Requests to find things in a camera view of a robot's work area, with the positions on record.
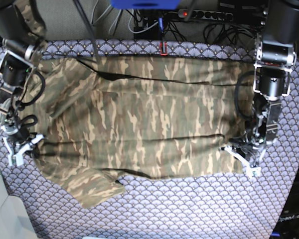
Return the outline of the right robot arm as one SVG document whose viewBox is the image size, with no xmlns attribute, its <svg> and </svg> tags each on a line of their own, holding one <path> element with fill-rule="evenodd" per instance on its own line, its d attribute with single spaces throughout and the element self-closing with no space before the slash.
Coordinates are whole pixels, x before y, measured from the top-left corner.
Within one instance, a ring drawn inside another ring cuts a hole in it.
<svg viewBox="0 0 299 239">
<path fill-rule="evenodd" d="M 42 134 L 31 133 L 35 115 L 24 118 L 19 112 L 34 104 L 45 89 L 37 67 L 46 49 L 46 25 L 34 0 L 0 0 L 0 37 L 5 54 L 0 63 L 0 127 L 8 150 L 10 166 L 24 164 L 24 155 L 33 154 Z"/>
</svg>

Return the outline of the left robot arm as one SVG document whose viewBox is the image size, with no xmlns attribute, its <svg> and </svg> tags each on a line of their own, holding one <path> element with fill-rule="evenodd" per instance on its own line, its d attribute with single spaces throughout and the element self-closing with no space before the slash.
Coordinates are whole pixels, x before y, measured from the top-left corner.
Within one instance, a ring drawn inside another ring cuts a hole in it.
<svg viewBox="0 0 299 239">
<path fill-rule="evenodd" d="M 261 173 L 260 162 L 278 132 L 281 97 L 291 91 L 299 40 L 299 0 L 271 0 L 265 15 L 264 28 L 255 40 L 254 70 L 238 78 L 234 91 L 236 113 L 245 121 L 244 134 L 220 148 L 241 162 L 249 178 Z M 254 77 L 254 97 L 248 116 L 239 108 L 238 95 L 241 83 L 249 76 Z"/>
</svg>

